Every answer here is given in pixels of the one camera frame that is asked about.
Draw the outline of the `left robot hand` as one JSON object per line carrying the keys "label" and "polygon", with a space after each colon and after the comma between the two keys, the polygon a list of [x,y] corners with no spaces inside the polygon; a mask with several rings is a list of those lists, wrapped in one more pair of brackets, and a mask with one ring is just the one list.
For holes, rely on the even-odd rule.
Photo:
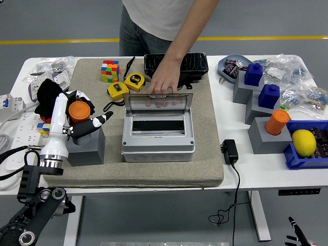
{"label": "left robot hand", "polygon": [[63,161],[68,158],[69,152],[66,147],[68,137],[81,138],[95,132],[113,115],[112,111],[104,115],[87,119],[74,126],[69,126],[67,120],[68,106],[74,99],[89,98],[78,90],[63,92],[56,98],[50,123],[49,140],[40,152],[40,157],[44,161]]}

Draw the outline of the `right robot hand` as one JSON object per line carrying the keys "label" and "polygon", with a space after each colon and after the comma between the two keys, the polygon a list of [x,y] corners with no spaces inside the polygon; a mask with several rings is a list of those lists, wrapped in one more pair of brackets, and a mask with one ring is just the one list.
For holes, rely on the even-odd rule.
{"label": "right robot hand", "polygon": [[285,245],[302,245],[302,246],[317,246],[318,244],[313,242],[312,240],[308,240],[306,236],[304,235],[302,229],[299,227],[299,225],[296,223],[296,221],[289,217],[289,222],[291,223],[291,226],[294,230],[295,236],[287,235],[286,238],[289,240],[292,240],[293,242],[285,242]]}

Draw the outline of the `person's left hand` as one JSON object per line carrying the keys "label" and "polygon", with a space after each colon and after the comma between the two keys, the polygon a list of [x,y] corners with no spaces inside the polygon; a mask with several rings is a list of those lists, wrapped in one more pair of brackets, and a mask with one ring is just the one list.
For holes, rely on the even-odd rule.
{"label": "person's left hand", "polygon": [[162,95],[169,92],[176,94],[180,65],[179,60],[163,59],[152,77],[148,94]]}

